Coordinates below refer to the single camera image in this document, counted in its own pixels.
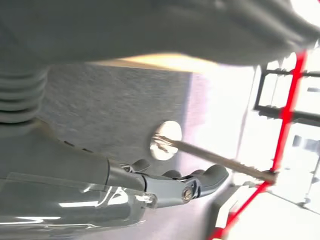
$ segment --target window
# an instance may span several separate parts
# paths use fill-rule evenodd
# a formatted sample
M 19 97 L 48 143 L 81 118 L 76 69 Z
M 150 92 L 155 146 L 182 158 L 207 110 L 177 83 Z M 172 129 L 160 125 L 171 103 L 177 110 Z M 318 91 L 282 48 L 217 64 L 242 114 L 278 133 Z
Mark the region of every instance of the window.
M 261 127 L 268 128 L 268 134 L 273 136 L 263 143 L 272 155 L 281 127 L 280 113 L 287 103 L 296 61 L 296 55 L 292 53 L 261 66 L 254 110 L 263 118 L 260 120 L 263 122 Z M 320 48 L 318 44 L 308 52 L 304 68 L 294 110 L 294 124 L 290 129 L 278 181 L 269 191 L 320 214 Z

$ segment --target bright light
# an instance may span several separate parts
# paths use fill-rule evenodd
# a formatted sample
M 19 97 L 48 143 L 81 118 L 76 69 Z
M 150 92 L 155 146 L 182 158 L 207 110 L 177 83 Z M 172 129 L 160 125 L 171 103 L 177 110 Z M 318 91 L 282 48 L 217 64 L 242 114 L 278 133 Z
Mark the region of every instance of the bright light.
M 98 201 L 60 202 L 62 208 L 96 207 Z
M 17 225 L 17 224 L 40 224 L 44 220 L 57 220 L 60 216 L 17 216 L 17 219 L 30 220 L 30 221 L 14 221 L 14 222 L 0 222 L 0 225 Z
M 318 0 L 291 0 L 293 9 L 303 19 L 320 27 L 320 2 Z

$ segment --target black frame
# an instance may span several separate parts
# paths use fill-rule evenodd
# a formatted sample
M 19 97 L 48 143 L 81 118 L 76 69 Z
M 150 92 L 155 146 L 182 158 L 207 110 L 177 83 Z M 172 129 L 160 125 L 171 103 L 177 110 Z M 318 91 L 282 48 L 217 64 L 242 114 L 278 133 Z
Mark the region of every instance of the black frame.
M 273 69 L 267 69 L 266 65 L 261 66 L 261 77 L 260 78 L 260 83 L 257 89 L 257 94 L 254 106 L 254 110 L 258 111 L 260 116 L 266 116 L 266 117 L 272 118 L 272 119 L 281 119 L 281 113 L 282 108 L 259 105 L 259 102 L 260 101 L 260 97 L 263 89 L 263 84 L 265 83 L 266 77 L 269 74 L 292 75 L 293 70 L 287 71 L 285 69 L 280 69 L 280 68 L 273 70 Z M 320 78 L 320 72 L 304 71 L 303 72 L 302 76 Z M 303 111 L 294 111 L 292 122 L 320 127 L 320 115 L 312 114 L 312 113 L 303 112 Z
M 263 85 L 264 85 L 266 77 L 267 75 L 275 74 L 275 75 L 287 75 L 287 76 L 288 76 L 288 75 L 293 75 L 293 71 L 294 70 L 287 71 L 285 69 L 280 69 L 280 68 L 267 69 L 266 65 L 261 66 L 261 76 L 260 78 L 260 83 L 259 83 L 259 87 L 257 89 L 257 98 L 255 100 L 255 103 L 254 103 L 253 110 L 258 111 L 258 114 L 260 116 L 265 116 L 265 117 L 268 117 L 268 118 L 271 118 L 271 119 L 281 119 L 282 118 L 281 113 L 282 113 L 282 110 L 283 108 L 272 107 L 272 106 L 261 106 L 261 105 L 259 105 L 259 102 L 260 101 L 260 97 L 261 97 L 261 94 L 263 92 Z M 302 73 L 302 76 L 303 77 L 320 78 L 320 71 L 319 72 L 303 71 Z M 300 123 L 300 124 L 305 124 L 305 125 L 309 125 L 309 126 L 315 126 L 315 127 L 320 127 L 320 115 L 319 114 L 312 114 L 312 113 L 303 112 L 303 111 L 294 111 L 291 122 Z M 315 166 L 315 169 L 312 173 L 312 181 L 315 178 L 315 174 L 319 167 L 320 167 L 320 156 L 318 159 L 318 162 Z M 310 186 L 309 187 L 308 192 L 306 194 L 305 202 L 300 202 L 300 203 L 294 203 L 294 202 L 290 201 L 288 199 L 285 199 L 284 197 L 278 196 L 277 194 L 272 193 L 272 191 L 267 191 L 267 192 L 269 193 L 269 194 L 278 197 L 278 198 L 282 198 L 282 199 L 288 201 L 288 202 L 291 202 L 292 204 L 297 205 L 297 206 L 301 207 L 301 208 L 308 209 L 308 208 L 306 208 L 305 205 L 306 203 L 308 203 L 308 201 L 309 201 L 309 199 L 308 197 L 309 197 L 309 194 L 311 190 L 311 186 L 312 184 L 313 184 L 312 182 L 310 183 Z M 315 212 L 315 211 L 312 211 L 312 210 L 310 210 L 310 209 L 308 209 L 308 210 L 320 215 L 320 213 L 318 213 L 318 212 Z

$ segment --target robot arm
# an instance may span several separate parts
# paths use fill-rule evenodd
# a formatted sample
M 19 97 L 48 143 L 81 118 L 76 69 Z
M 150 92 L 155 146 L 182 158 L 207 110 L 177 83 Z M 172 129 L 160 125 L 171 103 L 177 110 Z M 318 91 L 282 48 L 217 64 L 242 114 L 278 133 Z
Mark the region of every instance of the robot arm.
M 283 0 L 0 0 L 0 36 L 0 239 L 38 239 L 128 226 L 228 177 L 150 176 L 59 141 L 35 118 L 50 65 L 158 52 L 256 65 L 319 31 Z

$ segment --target plastic cover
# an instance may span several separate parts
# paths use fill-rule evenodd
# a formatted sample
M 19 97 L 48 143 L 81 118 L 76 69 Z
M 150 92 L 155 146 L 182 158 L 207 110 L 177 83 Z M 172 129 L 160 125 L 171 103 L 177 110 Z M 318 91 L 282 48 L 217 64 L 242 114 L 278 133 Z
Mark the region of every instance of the plastic cover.
M 130 226 L 156 203 L 153 194 L 120 186 L 11 173 L 0 180 L 0 240 L 74 237 Z

